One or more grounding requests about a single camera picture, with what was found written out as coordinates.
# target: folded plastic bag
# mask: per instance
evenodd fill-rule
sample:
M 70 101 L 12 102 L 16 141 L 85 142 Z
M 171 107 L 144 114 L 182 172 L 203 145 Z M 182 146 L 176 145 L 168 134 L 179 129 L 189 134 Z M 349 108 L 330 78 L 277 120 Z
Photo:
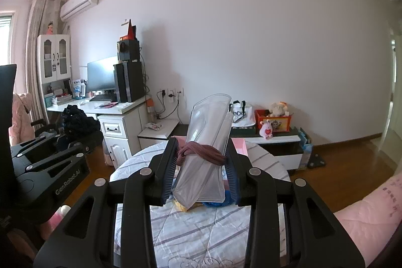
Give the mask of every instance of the folded plastic bag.
M 233 120 L 233 114 L 228 112 L 230 100 L 228 95 L 216 94 L 195 104 L 186 142 L 209 144 L 224 154 Z M 186 156 L 173 188 L 173 196 L 186 208 L 196 201 L 223 202 L 222 167 L 198 155 Z

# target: air conditioner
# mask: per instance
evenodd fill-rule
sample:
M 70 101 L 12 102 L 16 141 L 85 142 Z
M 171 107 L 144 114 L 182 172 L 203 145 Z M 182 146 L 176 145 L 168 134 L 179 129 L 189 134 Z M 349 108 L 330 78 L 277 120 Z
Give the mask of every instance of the air conditioner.
M 98 4 L 98 0 L 68 0 L 60 10 L 60 18 L 67 21 L 76 14 L 86 11 Z

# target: toy figure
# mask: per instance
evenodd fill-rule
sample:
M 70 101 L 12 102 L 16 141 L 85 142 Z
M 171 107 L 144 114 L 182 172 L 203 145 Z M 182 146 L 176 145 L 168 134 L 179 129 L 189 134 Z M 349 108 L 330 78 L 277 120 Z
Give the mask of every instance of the toy figure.
M 53 34 L 53 21 L 50 21 L 47 25 L 47 32 L 46 34 Z
M 260 124 L 262 125 L 260 129 L 260 136 L 266 139 L 272 138 L 272 126 L 269 120 L 263 120 L 260 122 Z
M 287 108 L 287 103 L 281 101 L 278 103 L 273 103 L 269 107 L 269 111 L 271 114 L 269 115 L 270 117 L 279 117 L 279 116 L 289 116 L 290 113 Z

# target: tissue box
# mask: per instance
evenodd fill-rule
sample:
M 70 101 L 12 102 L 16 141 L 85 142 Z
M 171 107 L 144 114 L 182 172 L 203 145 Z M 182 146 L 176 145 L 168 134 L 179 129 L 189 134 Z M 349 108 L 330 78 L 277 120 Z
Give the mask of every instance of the tissue box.
M 304 170 L 310 160 L 311 153 L 313 152 L 313 143 L 308 134 L 299 128 L 300 146 L 303 149 L 303 155 L 300 160 L 299 170 Z

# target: speaker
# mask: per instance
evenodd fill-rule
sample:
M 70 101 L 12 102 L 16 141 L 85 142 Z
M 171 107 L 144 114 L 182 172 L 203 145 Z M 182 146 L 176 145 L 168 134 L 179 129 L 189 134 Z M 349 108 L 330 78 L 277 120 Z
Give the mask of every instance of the speaker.
M 123 62 L 124 82 L 127 94 L 127 101 L 135 100 L 145 96 L 144 79 L 142 75 L 141 62 Z
M 115 85 L 118 102 L 127 102 L 127 94 L 124 81 L 124 67 L 122 63 L 113 65 L 115 67 Z
M 117 56 L 120 61 L 139 62 L 139 41 L 134 39 L 121 40 L 117 43 Z

